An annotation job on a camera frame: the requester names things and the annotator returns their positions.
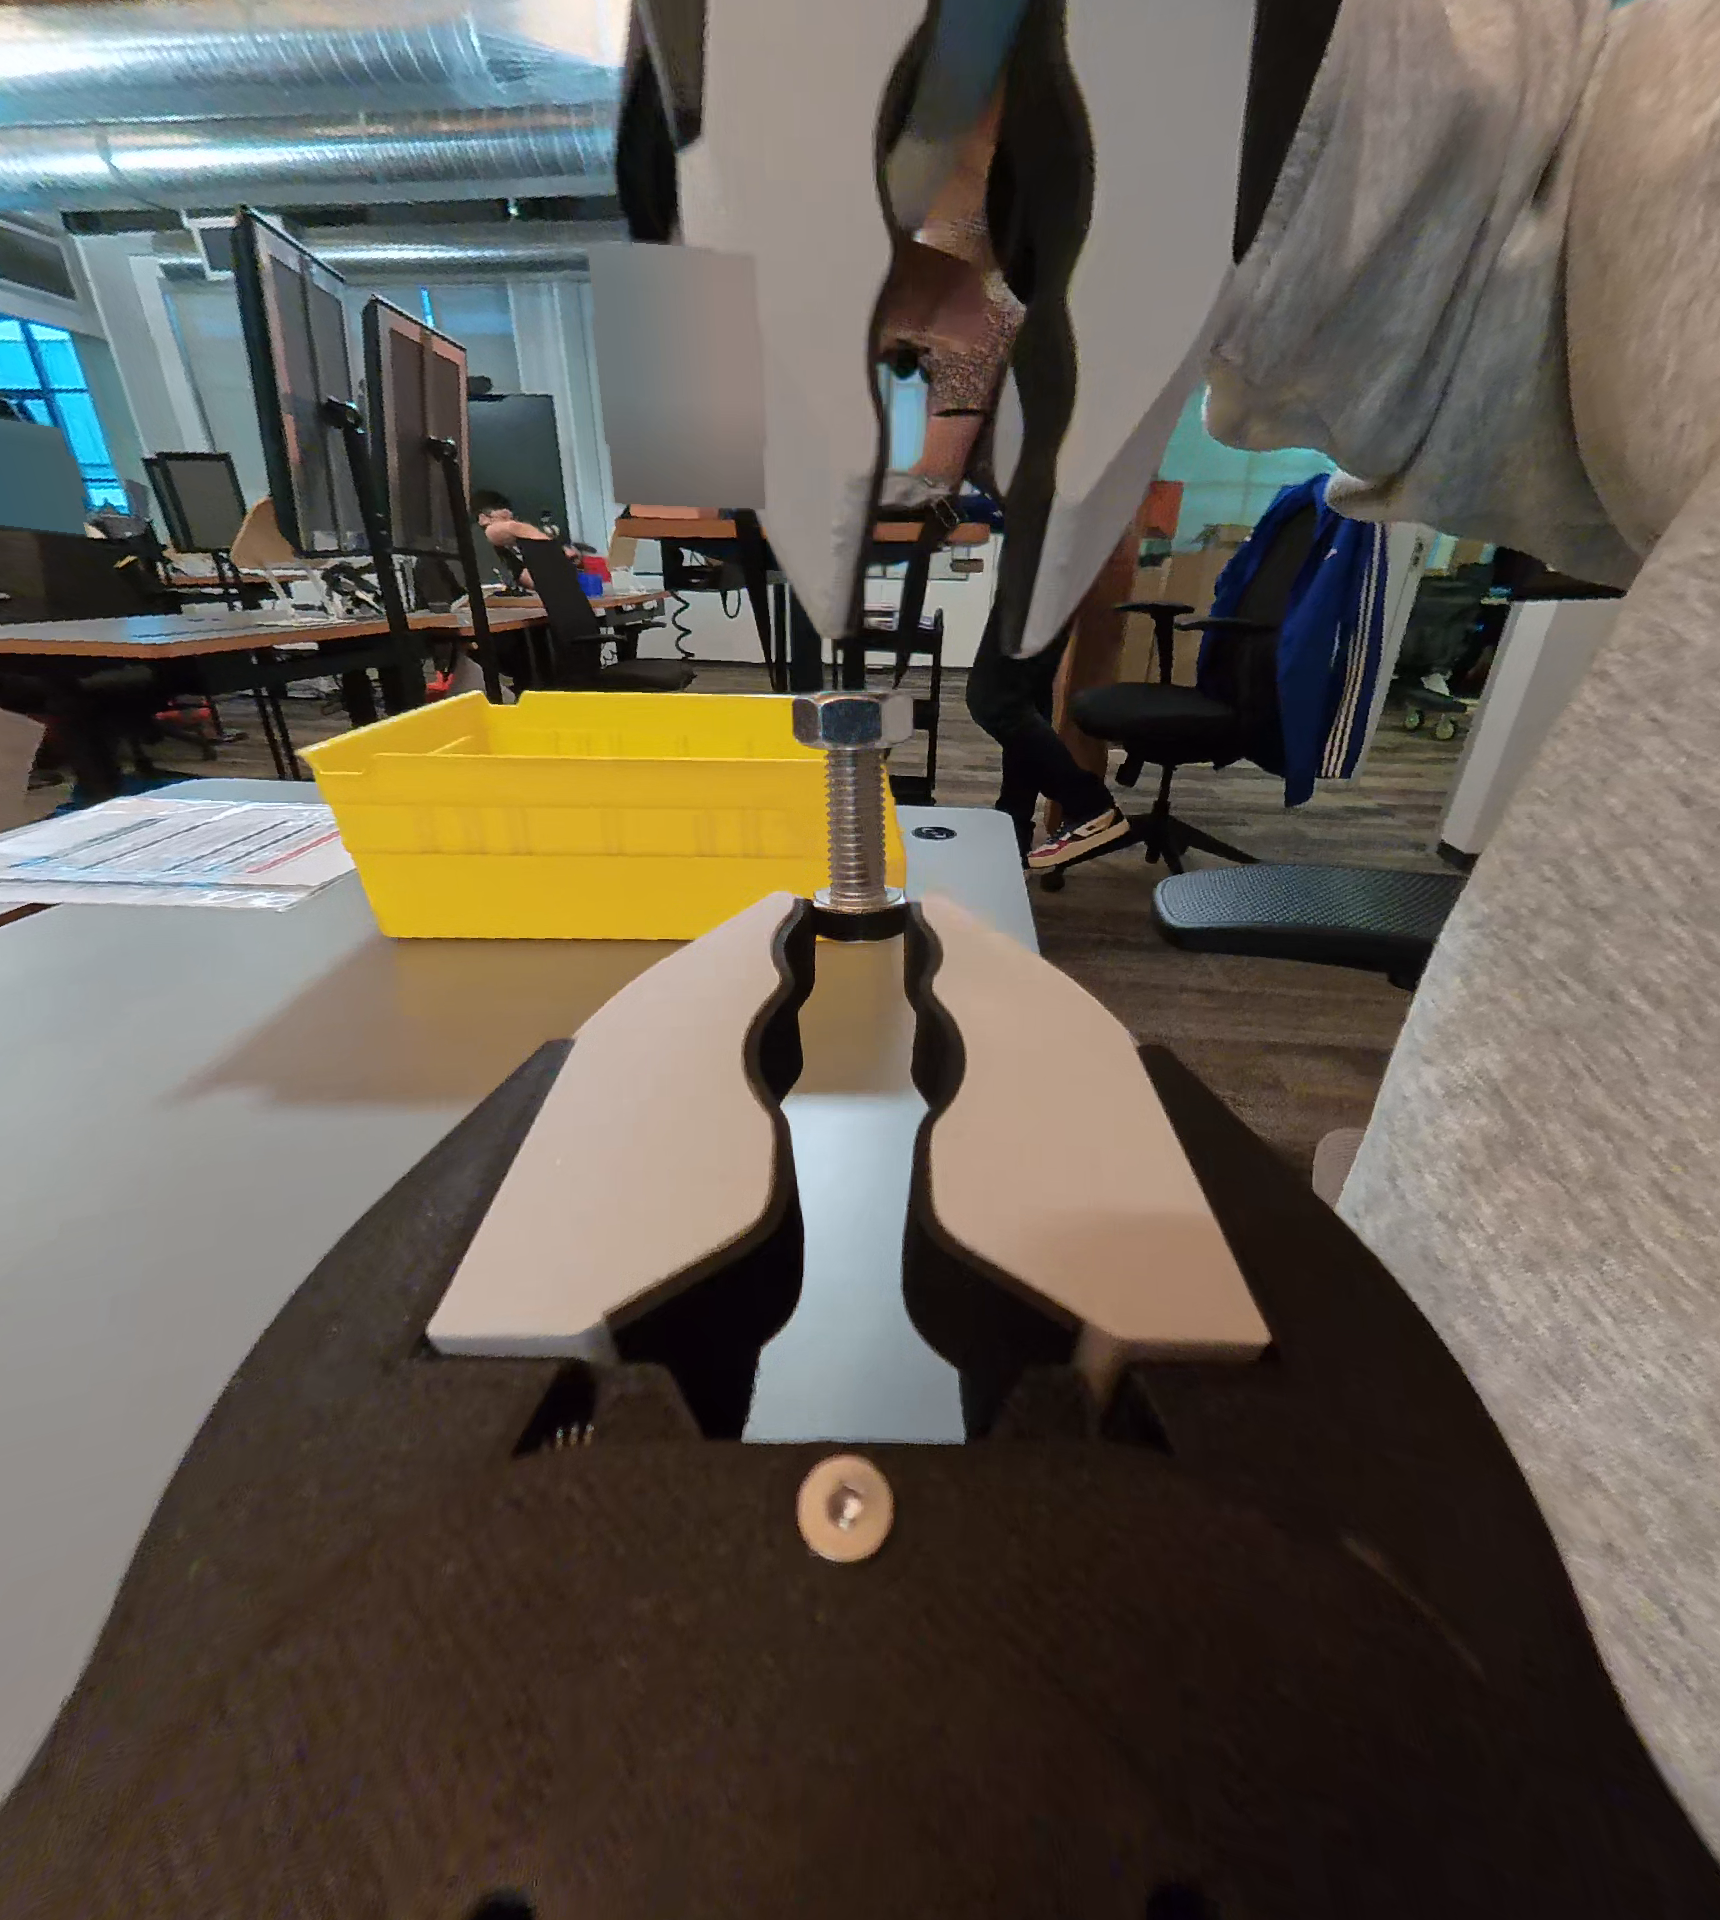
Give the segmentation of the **yellow plastic bin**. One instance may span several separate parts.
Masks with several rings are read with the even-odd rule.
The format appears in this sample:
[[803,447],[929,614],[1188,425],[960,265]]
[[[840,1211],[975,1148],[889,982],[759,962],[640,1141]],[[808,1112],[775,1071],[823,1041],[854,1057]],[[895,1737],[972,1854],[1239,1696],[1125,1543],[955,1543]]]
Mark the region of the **yellow plastic bin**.
[[[692,940],[755,899],[827,888],[826,757],[795,696],[534,691],[441,701],[309,746],[382,933]],[[885,802],[889,884],[907,863]],[[820,938],[890,919],[814,921]]]

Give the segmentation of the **orange-edged standing desk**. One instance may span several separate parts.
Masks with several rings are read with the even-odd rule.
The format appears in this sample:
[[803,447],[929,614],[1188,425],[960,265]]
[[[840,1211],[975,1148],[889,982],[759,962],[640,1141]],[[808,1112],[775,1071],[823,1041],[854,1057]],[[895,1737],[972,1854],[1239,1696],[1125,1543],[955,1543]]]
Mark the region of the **orange-edged standing desk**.
[[962,670],[991,607],[998,538],[931,514],[882,519],[837,631],[808,614],[755,514],[624,511],[609,542],[618,584],[661,590],[675,644],[700,659],[760,659],[778,691],[860,689],[903,670],[913,686]]

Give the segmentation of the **black office chair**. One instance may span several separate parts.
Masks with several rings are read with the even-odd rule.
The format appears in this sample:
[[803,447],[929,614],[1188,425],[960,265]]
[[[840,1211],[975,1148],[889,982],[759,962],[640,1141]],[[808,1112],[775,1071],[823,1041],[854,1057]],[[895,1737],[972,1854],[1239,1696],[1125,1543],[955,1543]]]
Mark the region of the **black office chair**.
[[1471,704],[1453,682],[1478,654],[1489,584],[1489,572],[1475,567],[1465,574],[1428,574],[1417,586],[1394,676],[1410,733],[1428,732],[1443,744],[1460,733]]
[[1146,848],[1153,867],[1182,873],[1188,855],[1252,867],[1256,856],[1184,820],[1173,807],[1175,772],[1184,766],[1226,769],[1234,763],[1279,756],[1280,636],[1287,605],[1317,546],[1322,506],[1287,507],[1280,535],[1256,549],[1247,542],[1236,561],[1252,570],[1234,584],[1233,614],[1188,615],[1179,602],[1125,605],[1156,625],[1157,678],[1119,682],[1080,691],[1073,719],[1103,746],[1122,750],[1116,781],[1131,786],[1153,766],[1159,772],[1157,802],[1131,816],[1119,809],[1099,823],[1068,834],[1068,855],[1052,867],[1046,849],[1031,855],[1036,872],[1061,888],[1067,872],[1126,848]]
[[553,689],[601,694],[680,694],[698,678],[687,659],[640,659],[640,636],[657,627],[654,611],[625,607],[601,614],[585,591],[577,564],[557,538],[516,543],[523,570],[546,611]]

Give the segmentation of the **laminated paper sheet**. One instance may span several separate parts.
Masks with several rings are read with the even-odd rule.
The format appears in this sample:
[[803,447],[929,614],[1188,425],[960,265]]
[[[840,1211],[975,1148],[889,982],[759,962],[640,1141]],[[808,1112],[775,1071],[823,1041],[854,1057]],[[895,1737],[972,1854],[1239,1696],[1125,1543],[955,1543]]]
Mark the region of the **laminated paper sheet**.
[[356,873],[322,804],[184,786],[0,833],[0,904],[286,909]]

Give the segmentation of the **grey desk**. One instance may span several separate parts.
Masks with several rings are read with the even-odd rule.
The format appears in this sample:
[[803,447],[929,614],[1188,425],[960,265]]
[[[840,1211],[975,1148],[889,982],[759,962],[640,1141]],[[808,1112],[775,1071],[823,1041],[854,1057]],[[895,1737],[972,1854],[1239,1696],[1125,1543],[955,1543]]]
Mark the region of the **grey desk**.
[[0,933],[0,1915],[991,1915],[1016,1790],[906,1543],[895,945],[820,947],[754,1447],[438,1358],[563,1041],[657,947],[58,906]]

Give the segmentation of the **blue jacket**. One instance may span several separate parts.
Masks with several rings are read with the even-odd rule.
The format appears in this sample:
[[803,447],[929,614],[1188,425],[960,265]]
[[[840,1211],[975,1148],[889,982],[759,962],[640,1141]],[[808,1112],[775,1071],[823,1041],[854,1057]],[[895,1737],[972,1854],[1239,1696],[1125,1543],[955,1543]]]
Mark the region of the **blue jacket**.
[[1196,686],[1236,713],[1239,756],[1289,809],[1357,769],[1387,639],[1387,530],[1342,514],[1333,478],[1276,494],[1216,579],[1196,659]]

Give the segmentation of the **small black monitor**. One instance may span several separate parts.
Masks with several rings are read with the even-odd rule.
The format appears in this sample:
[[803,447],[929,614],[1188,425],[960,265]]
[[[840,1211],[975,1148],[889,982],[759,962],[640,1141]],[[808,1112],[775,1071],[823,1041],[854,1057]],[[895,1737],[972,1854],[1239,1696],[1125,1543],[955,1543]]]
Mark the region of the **small black monitor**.
[[228,556],[248,514],[224,451],[161,451],[144,459],[167,543],[180,556]]

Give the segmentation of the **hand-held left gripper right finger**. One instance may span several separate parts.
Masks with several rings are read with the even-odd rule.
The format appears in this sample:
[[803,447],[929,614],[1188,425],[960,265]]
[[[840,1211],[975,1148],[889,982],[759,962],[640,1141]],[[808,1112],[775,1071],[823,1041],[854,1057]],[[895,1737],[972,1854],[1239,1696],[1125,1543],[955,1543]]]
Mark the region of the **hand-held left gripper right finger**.
[[906,961],[926,1119],[903,1289],[962,1383],[1260,1358],[1271,1328],[1128,1030],[943,894],[909,909]]

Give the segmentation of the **steel hex bolt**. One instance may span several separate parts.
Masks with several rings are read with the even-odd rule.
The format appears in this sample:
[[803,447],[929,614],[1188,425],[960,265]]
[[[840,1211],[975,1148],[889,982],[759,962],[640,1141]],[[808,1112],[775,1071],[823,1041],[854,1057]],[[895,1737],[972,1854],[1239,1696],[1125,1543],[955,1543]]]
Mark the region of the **steel hex bolt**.
[[795,739],[826,757],[827,886],[889,884],[889,757],[915,732],[915,701],[827,691],[795,696]]

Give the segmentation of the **wooden-edged background desk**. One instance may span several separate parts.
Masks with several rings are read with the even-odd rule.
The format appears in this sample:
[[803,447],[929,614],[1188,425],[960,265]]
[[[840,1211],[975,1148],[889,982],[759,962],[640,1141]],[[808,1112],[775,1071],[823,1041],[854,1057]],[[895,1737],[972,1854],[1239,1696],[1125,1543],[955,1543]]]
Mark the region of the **wooden-edged background desk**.
[[124,781],[103,724],[88,713],[84,683],[112,670],[180,676],[203,694],[248,691],[268,707],[266,732],[277,774],[298,778],[298,757],[280,707],[297,682],[340,682],[360,728],[379,714],[427,703],[425,654],[433,639],[465,639],[456,611],[410,611],[388,618],[301,621],[260,614],[142,614],[118,618],[0,623],[6,671],[54,689],[54,724],[76,772],[82,804],[112,798]]

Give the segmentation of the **large black monitor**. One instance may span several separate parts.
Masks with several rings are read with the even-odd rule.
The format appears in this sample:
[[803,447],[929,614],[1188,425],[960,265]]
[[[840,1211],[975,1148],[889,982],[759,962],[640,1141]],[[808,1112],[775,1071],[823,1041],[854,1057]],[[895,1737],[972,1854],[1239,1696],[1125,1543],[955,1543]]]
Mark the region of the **large black monitor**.
[[369,370],[369,446],[379,506],[399,556],[457,561],[456,528],[429,435],[463,451],[470,494],[470,360],[463,342],[411,318],[391,301],[363,306]]
[[360,395],[344,277],[248,206],[232,221],[232,271],[280,535],[304,559],[362,556],[344,453],[321,422],[322,396]]

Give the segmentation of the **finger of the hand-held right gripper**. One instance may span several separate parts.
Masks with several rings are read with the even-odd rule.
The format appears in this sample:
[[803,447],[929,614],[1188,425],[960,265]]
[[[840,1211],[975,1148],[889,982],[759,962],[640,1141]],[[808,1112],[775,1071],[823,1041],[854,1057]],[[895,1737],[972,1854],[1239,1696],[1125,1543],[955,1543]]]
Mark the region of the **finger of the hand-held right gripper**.
[[882,475],[873,348],[894,265],[878,121],[924,3],[710,3],[687,242],[754,260],[769,543],[826,639],[862,608]]
[[1046,650],[1157,476],[1233,271],[1256,4],[1044,4],[1016,46],[1038,280],[1001,644]]

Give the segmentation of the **black monitor stand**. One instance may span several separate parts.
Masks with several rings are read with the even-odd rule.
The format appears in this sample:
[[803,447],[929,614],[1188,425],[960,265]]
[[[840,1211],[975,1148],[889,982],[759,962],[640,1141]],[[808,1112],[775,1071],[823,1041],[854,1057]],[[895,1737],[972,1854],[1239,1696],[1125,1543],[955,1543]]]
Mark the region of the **black monitor stand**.
[[379,506],[369,425],[360,407],[342,396],[321,400],[321,422],[326,430],[340,437],[346,467],[346,487],[356,503],[356,514],[369,542],[369,559],[374,561],[374,574],[388,623],[385,666],[379,671],[379,682],[385,697],[385,713],[391,718],[399,718],[403,713],[427,703],[427,676],[422,666],[422,639],[404,605],[393,536]]
[[452,437],[441,437],[441,435],[429,435],[425,451],[429,463],[441,472],[450,519],[456,528],[456,543],[463,565],[465,602],[470,614],[470,654],[482,670],[482,691],[487,701],[493,704],[504,704],[508,701],[508,691],[499,671],[499,644],[488,618],[482,564],[473,538],[480,524],[477,517],[470,513],[470,496],[463,487],[463,451]]

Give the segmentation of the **person's right forearm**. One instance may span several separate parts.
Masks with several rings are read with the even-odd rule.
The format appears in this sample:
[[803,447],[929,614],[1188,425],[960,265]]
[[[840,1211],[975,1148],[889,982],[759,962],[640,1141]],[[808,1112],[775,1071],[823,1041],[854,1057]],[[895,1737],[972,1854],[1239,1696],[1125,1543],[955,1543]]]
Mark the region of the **person's right forearm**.
[[1720,4],[1340,4],[1206,422],[1588,582],[1720,556]]

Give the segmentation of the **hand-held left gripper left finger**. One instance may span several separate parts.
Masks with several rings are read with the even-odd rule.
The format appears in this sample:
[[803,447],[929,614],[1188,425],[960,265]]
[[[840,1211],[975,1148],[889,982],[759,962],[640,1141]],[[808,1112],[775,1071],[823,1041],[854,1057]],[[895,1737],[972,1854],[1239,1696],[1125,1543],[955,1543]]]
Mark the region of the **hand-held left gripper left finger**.
[[443,1358],[760,1358],[801,1297],[812,902],[755,899],[592,1014],[427,1325]]

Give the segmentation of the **dark flat monitor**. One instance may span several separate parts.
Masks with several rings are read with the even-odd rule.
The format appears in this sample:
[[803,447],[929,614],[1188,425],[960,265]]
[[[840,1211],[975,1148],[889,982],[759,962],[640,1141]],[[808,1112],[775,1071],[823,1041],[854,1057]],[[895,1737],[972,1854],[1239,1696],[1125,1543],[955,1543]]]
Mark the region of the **dark flat monitor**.
[[574,530],[559,405],[536,395],[470,395],[470,489],[505,499],[534,528]]

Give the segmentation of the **silver ceiling duct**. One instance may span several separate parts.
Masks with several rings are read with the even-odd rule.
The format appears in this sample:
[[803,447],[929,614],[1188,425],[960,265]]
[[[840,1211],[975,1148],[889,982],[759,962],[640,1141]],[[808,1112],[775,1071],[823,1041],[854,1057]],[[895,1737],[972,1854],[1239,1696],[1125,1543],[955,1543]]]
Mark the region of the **silver ceiling duct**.
[[0,128],[609,109],[631,4],[0,4]]
[[30,125],[0,131],[0,212],[604,192],[613,157],[612,121],[569,109]]

